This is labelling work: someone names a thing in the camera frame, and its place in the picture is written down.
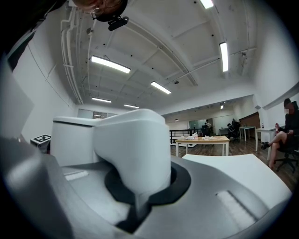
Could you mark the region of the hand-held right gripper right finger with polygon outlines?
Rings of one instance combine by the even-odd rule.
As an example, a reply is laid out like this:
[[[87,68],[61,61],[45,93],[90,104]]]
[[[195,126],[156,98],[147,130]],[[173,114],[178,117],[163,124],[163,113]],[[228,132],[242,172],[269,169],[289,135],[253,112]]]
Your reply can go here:
[[[175,203],[155,206],[135,236],[144,239],[255,238],[292,193],[254,155],[172,157],[191,176]]]

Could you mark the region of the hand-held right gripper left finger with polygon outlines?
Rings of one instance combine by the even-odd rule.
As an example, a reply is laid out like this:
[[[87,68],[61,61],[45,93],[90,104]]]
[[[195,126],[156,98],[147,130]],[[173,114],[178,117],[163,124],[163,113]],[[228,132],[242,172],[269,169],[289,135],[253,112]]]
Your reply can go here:
[[[16,139],[0,140],[2,237],[130,239],[94,212],[65,179],[56,159]]]

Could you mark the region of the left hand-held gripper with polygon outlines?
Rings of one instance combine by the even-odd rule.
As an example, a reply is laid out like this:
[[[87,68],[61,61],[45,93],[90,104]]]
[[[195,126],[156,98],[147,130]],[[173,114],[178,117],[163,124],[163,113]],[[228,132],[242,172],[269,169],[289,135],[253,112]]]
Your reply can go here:
[[[43,134],[30,139],[30,144],[37,147],[43,154],[49,154],[50,141],[51,141],[51,136],[47,134]]]

